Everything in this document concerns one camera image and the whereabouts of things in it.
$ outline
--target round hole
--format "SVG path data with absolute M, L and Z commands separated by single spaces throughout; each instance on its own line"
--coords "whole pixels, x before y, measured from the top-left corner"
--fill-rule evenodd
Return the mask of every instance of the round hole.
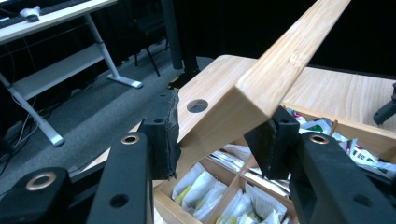
M 139 141 L 139 136 L 136 136 L 136 135 L 128 135 L 128 136 L 123 137 L 121 140 L 121 142 L 124 145 L 135 144 L 138 141 Z
M 125 194 L 117 194 L 110 200 L 110 205 L 114 208 L 123 207 L 128 203 L 128 196 Z
M 51 185 L 56 179 L 56 174 L 53 172 L 46 172 L 33 177 L 26 184 L 26 188 L 30 191 L 44 189 Z
M 329 143 L 329 139 L 318 135 L 318 134 L 312 134 L 311 136 L 309 136 L 309 139 L 311 139 L 311 141 L 313 141 L 314 143 L 318 143 L 318 144 L 328 144 Z
M 194 100 L 189 102 L 187 105 L 187 110 L 191 113 L 201 113 L 206 110 L 208 107 L 208 103 L 206 100 Z
M 366 207 L 371 207 L 373 205 L 373 202 L 369 198 L 361 194 L 355 195 L 353 197 L 353 201 L 355 201 L 355 203 L 359 203 Z

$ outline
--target chair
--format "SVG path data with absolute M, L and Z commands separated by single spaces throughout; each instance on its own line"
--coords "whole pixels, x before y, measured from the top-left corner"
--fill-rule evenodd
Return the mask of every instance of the chair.
M 157 65 L 149 51 L 149 46 L 156 44 L 166 39 L 165 49 L 167 50 L 168 40 L 166 38 L 165 22 L 163 20 L 163 14 L 153 13 L 148 14 L 140 19 L 134 20 L 133 29 L 140 39 L 140 44 L 148 53 L 148 57 L 157 73 L 160 76 Z M 134 64 L 137 66 L 137 53 L 134 55 Z

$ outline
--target desk leg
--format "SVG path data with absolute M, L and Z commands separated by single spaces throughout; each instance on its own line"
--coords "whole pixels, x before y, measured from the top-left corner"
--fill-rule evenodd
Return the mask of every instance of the desk leg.
M 50 126 L 46 120 L 42 119 L 37 112 L 27 103 L 27 101 L 21 96 L 21 94 L 15 90 L 15 88 L 0 74 L 0 81 L 3 82 L 4 86 L 12 96 L 18 101 L 20 106 L 25 109 L 35 120 L 41 131 L 48 137 L 51 143 L 58 147 L 64 143 L 64 139 Z
M 135 81 L 128 77 L 122 77 L 119 75 L 119 72 L 117 71 L 117 68 L 113 63 L 113 60 L 111 59 L 110 54 L 107 51 L 106 45 L 103 42 L 102 37 L 99 35 L 98 30 L 96 29 L 95 23 L 93 23 L 91 15 L 87 14 L 84 17 L 85 17 L 85 20 L 88 22 L 88 25 L 90 26 L 91 32 L 96 40 L 96 45 L 98 46 L 99 50 L 101 51 L 102 56 L 105 58 L 107 66 L 111 71 L 111 74 L 108 75 L 107 77 L 110 79 L 113 79 L 115 81 L 118 81 L 122 84 L 126 84 L 128 86 L 132 86 L 132 87 L 135 87 L 138 89 L 143 87 L 143 83 L 141 83 L 139 81 Z

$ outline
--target dark background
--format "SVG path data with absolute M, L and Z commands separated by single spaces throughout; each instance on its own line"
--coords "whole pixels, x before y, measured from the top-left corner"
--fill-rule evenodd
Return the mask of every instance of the dark background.
M 259 58 L 314 2 L 174 0 L 178 30 L 188 34 L 180 36 L 181 47 L 209 58 L 222 54 Z M 116 65 L 143 48 L 134 33 L 133 20 L 159 11 L 159 0 L 119 0 L 92 13 Z M 395 12 L 396 4 L 391 0 L 351 1 L 309 65 L 396 79 Z M 76 19 L 0 46 L 0 72 L 8 80 L 18 80 L 91 45 L 93 38 L 84 24 L 84 20 Z M 35 109 L 46 110 L 67 99 L 73 89 L 84 88 L 105 70 L 105 64 L 98 63 L 39 94 Z M 0 106 L 2 135 L 26 113 L 3 87 Z

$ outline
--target white desk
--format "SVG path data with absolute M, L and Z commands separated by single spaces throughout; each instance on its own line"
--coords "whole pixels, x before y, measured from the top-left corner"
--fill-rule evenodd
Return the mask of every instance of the white desk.
M 56 147 L 60 146 L 64 142 L 64 139 L 35 112 L 35 110 L 27 103 L 27 100 L 101 60 L 106 61 L 106 64 L 111 71 L 108 78 L 135 88 L 141 88 L 143 86 L 139 81 L 119 75 L 117 68 L 107 51 L 105 43 L 99 35 L 99 32 L 90 16 L 91 12 L 103 7 L 108 7 L 116 2 L 117 0 L 91 0 L 45 16 L 40 16 L 40 20 L 37 22 L 23 21 L 1 29 L 0 44 L 6 44 L 12 40 L 26 35 L 31 35 L 80 16 L 84 16 L 91 29 L 92 35 L 96 40 L 96 44 L 93 44 L 80 52 L 77 52 L 12 84 L 10 84 L 4 76 L 0 74 L 0 81 L 6 86 L 8 91 L 11 92 L 12 96 L 18 101 L 21 107 L 23 107 L 35 119 L 38 127 Z

